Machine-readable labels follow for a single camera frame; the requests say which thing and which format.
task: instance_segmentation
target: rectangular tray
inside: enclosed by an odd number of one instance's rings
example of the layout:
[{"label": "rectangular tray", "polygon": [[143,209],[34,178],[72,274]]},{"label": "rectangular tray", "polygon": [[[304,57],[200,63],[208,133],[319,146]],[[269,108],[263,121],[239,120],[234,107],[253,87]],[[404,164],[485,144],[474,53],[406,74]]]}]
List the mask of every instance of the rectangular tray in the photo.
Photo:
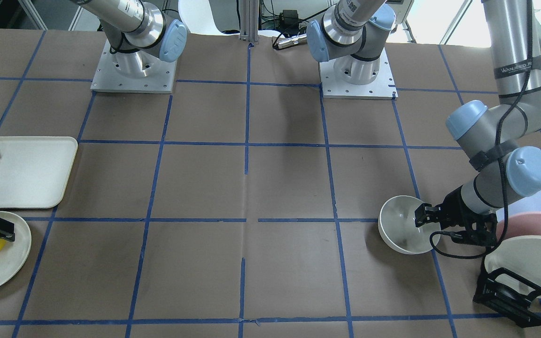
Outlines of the rectangular tray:
[{"label": "rectangular tray", "polygon": [[0,208],[58,205],[77,149],[72,137],[0,137]]}]

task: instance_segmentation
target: metal base plate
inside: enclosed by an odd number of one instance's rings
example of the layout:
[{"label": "metal base plate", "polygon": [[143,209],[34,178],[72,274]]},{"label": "metal base plate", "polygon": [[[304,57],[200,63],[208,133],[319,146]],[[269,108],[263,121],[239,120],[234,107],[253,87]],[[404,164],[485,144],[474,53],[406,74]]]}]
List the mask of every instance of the metal base plate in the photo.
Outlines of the metal base plate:
[{"label": "metal base plate", "polygon": [[170,94],[174,84],[177,62],[159,61],[155,73],[147,77],[125,77],[114,66],[110,54],[110,44],[106,41],[101,52],[97,70],[93,76],[91,89],[95,92],[147,92],[152,94]]},{"label": "metal base plate", "polygon": [[381,67],[372,83],[367,85],[354,85],[346,83],[336,76],[333,70],[335,60],[321,62],[320,78],[323,84],[323,96],[328,99],[371,99],[391,100],[398,97],[395,89],[394,77],[387,60],[385,49],[381,52]]}]

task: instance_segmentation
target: velcro strap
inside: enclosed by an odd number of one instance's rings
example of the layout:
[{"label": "velcro strap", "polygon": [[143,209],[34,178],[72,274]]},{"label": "velcro strap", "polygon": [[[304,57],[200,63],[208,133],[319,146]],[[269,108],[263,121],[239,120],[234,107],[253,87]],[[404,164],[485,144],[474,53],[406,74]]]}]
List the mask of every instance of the velcro strap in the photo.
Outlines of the velcro strap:
[{"label": "velcro strap", "polygon": [[532,69],[541,70],[541,56],[536,56],[531,59],[519,61],[508,66],[494,69],[494,77],[496,79],[502,79],[503,77],[511,77],[512,75],[525,73]]},{"label": "velcro strap", "polygon": [[491,148],[487,152],[478,152],[471,158],[469,163],[475,168],[476,171],[482,171],[490,163],[497,161],[499,158],[506,156],[509,152],[517,149],[517,144],[512,139],[500,143],[494,148]]}]

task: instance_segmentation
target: pink bowl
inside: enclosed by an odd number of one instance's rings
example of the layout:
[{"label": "pink bowl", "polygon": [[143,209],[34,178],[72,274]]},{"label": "pink bowl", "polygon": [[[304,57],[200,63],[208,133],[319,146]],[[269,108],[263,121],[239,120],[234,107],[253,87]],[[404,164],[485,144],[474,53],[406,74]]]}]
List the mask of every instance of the pink bowl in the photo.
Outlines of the pink bowl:
[{"label": "pink bowl", "polygon": [[[496,237],[500,239],[504,221],[498,223]],[[541,211],[522,212],[509,217],[509,228],[504,239],[518,236],[541,236]]]}]

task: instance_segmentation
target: tiled surface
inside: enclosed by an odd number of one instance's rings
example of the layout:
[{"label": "tiled surface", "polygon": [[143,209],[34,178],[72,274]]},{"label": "tiled surface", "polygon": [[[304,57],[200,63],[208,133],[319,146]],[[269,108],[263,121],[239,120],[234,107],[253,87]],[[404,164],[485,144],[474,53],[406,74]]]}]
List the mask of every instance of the tiled surface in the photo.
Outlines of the tiled surface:
[{"label": "tiled surface", "polygon": [[[321,100],[306,47],[194,35],[170,98],[93,96],[103,35],[41,36],[0,31],[0,135],[79,151],[56,209],[16,210],[32,251],[0,287],[0,337],[541,337],[472,303],[478,261],[378,234],[390,197],[439,203],[475,176],[439,47],[387,46],[396,101]],[[487,50],[442,50],[464,102],[498,104]]]}]

